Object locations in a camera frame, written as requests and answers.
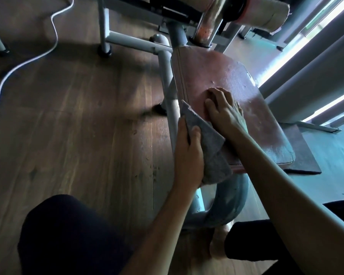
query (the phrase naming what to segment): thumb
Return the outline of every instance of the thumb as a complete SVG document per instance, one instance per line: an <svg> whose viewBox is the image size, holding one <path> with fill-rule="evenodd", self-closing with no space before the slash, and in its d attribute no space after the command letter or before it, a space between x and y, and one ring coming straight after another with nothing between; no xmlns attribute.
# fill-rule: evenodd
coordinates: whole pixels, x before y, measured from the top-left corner
<svg viewBox="0 0 344 275"><path fill-rule="evenodd" d="M216 115L219 114L218 110L217 110L217 107L215 106L215 103L211 100L211 99L207 99L205 101L205 105L206 105L206 109L208 110L209 112L209 116L211 118L215 118Z"/></svg>
<svg viewBox="0 0 344 275"><path fill-rule="evenodd" d="M190 147L201 149L201 129L198 126L191 129Z"/></svg>

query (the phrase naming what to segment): red leather seat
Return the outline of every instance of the red leather seat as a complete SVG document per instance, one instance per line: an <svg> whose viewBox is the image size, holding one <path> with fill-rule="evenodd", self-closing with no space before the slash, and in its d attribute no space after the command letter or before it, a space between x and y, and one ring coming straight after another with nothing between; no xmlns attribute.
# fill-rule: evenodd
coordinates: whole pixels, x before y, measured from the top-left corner
<svg viewBox="0 0 344 275"><path fill-rule="evenodd" d="M275 120L251 75L240 63L226 55L197 46L181 46L172 54L172 69L179 100L186 101L209 121L205 100L210 87L230 91L243 109L249 134L281 168L295 159L288 139ZM235 172L244 172L242 163L228 143L222 149Z"/></svg>

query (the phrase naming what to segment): forearm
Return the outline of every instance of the forearm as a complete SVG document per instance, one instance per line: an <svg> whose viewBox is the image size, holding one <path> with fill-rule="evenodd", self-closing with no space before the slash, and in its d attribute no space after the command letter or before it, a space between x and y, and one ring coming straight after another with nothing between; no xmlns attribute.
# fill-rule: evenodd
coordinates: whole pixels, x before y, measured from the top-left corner
<svg viewBox="0 0 344 275"><path fill-rule="evenodd" d="M167 275L193 196L192 191L172 188L147 236L121 275Z"/></svg>
<svg viewBox="0 0 344 275"><path fill-rule="evenodd" d="M308 274L344 274L344 222L314 203L246 133L233 145L287 249Z"/></svg>

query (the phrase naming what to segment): person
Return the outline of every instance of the person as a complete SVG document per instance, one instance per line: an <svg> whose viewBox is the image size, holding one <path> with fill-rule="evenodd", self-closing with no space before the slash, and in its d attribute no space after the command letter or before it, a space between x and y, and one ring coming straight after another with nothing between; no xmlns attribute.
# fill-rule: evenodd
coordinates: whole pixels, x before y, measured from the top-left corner
<svg viewBox="0 0 344 275"><path fill-rule="evenodd" d="M250 137L232 95L223 88L209 91L217 102L206 100L212 124L235 148L270 217L237 222L230 231L229 225L217 228L212 256L279 259L272 273L344 274L342 206L327 204L328 209L314 203ZM200 129L194 127L188 135L180 118L172 189L135 252L94 211L72 196L56 195L24 221L18 243L22 273L168 274L184 218L203 178L200 140Z"/></svg>

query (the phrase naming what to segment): hand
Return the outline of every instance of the hand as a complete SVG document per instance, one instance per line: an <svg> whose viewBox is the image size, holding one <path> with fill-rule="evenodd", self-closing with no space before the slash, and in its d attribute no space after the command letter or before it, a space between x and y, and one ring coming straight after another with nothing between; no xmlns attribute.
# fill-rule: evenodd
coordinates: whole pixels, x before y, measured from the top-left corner
<svg viewBox="0 0 344 275"><path fill-rule="evenodd" d="M214 94L218 107L211 99L207 99L205 105L217 131L231 141L237 133L248 133L243 110L231 93L222 87L211 87L209 91Z"/></svg>
<svg viewBox="0 0 344 275"><path fill-rule="evenodd" d="M204 158L201 149L201 130L194 126L187 140L186 121L181 117L178 121L176 148L174 150L174 188L182 192L194 194L201 185L204 176Z"/></svg>

